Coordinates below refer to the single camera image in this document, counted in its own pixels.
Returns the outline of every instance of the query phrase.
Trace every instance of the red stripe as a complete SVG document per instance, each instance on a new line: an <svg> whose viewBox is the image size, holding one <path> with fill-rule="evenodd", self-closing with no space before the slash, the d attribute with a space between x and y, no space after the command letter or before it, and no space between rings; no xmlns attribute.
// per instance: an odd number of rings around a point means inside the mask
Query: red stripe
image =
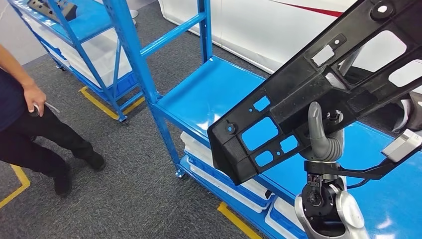
<svg viewBox="0 0 422 239"><path fill-rule="evenodd" d="M288 3L284 3L284 2L281 2L281 3L284 4L284 5L294 6L294 7L298 7L298 8L301 8L301 9L314 11L314 12L318 12L318 13L322 13L322 14L330 15L330 16L339 17L341 14L343 14L342 12L339 12L339 11L331 11L331 10L318 9L318 8L312 8L312 7L306 7L306 6L298 6L298 5L288 4Z"/></svg>

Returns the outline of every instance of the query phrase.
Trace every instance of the screw hole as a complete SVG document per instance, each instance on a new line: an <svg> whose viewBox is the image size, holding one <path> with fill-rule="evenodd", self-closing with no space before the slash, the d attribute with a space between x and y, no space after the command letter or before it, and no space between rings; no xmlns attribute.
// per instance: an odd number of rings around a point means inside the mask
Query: screw hole
<svg viewBox="0 0 422 239"><path fill-rule="evenodd" d="M388 7L383 5L383 6L380 6L378 8L378 12L385 13L387 11L387 9L388 9Z"/></svg>

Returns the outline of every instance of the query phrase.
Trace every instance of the person's hand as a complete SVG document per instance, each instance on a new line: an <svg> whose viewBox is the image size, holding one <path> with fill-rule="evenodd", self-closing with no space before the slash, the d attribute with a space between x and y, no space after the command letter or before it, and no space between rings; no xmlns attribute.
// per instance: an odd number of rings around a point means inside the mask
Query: person's hand
<svg viewBox="0 0 422 239"><path fill-rule="evenodd" d="M34 112L34 103L39 107L39 116L42 117L44 114L44 103L47 100L47 96L39 89L36 84L23 87L23 95L28 106L30 113Z"/></svg>

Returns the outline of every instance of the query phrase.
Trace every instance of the yellow floor tape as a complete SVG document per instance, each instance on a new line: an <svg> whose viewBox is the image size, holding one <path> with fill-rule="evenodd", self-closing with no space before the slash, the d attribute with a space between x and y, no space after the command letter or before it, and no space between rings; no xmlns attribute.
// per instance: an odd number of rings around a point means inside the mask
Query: yellow floor tape
<svg viewBox="0 0 422 239"><path fill-rule="evenodd" d="M217 208L227 219L235 224L243 233L245 233L251 239L262 239L254 230L252 230L247 224L245 224L240 218L232 213L228 208L227 204L222 202Z"/></svg>
<svg viewBox="0 0 422 239"><path fill-rule="evenodd" d="M23 170L18 166L15 166L15 165L11 165L11 166L22 185L18 189L16 189L16 191L14 191L12 194L7 196L5 199L3 199L3 201L0 202L0 209L4 207L7 203L12 201L15 197L17 197L21 192L23 192L30 185L29 180L26 177Z"/></svg>
<svg viewBox="0 0 422 239"><path fill-rule="evenodd" d="M85 98L87 98L94 105L96 105L98 108L100 108L100 110L104 111L104 113L106 113L112 119L117 120L118 119L118 115L115 112L111 111L109 108L107 108L107 106L105 106L103 103L101 103L100 101L98 101L97 99L95 99L95 97L93 97L90 93L88 93L87 89L88 89L88 87L87 86L84 86L79 91L82 93L82 95L85 96ZM137 107L138 105L140 105L144 101L145 101L145 97L141 97L139 100L135 101L132 105L130 105L129 107L127 107L125 110L123 110L123 114L125 114L125 115L128 114L135 107Z"/></svg>

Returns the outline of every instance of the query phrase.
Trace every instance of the white storage bin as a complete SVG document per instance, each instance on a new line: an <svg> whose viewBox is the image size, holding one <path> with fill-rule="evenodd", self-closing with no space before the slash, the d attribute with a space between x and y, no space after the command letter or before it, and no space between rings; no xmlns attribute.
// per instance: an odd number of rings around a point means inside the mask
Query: white storage bin
<svg viewBox="0 0 422 239"><path fill-rule="evenodd" d="M190 158L188 162L193 172L258 213L268 208L274 194L267 188L253 179L235 187L227 175L213 167L209 148L185 132L180 138L185 143L185 152Z"/></svg>
<svg viewBox="0 0 422 239"><path fill-rule="evenodd" d="M49 46L47 46L47 45L45 45L44 43L41 43L41 44L43 44L46 48L47 48L47 50L48 50L48 52L50 52L50 54L51 55L53 55L54 57L56 57L56 59L57 60L59 60L64 66L67 66L67 67L70 67L70 63L69 63L69 61L67 61L67 60L65 60L65 59L63 59L61 56L59 56L53 49L51 49Z"/></svg>
<svg viewBox="0 0 422 239"><path fill-rule="evenodd" d="M296 216L295 207L277 197L265 217L265 223L286 239L307 239Z"/></svg>
<svg viewBox="0 0 422 239"><path fill-rule="evenodd" d="M80 57L78 51L75 48L64 42L62 39L58 38L56 35L46 29L45 26L42 26L38 22L31 20L27 16L25 16L24 19L39 36L41 36L53 47L59 48L62 55L68 60L70 65L75 70L84 75L96 86L100 87L99 83L96 81L88 66L85 64L84 60ZM112 28L99 34L98 36L91 38L90 40L82 43L82 47L93 63L105 86L108 87L112 85L117 47L117 34L115 30ZM120 52L118 78L124 76L130 71L132 71L132 68L122 48Z"/></svg>

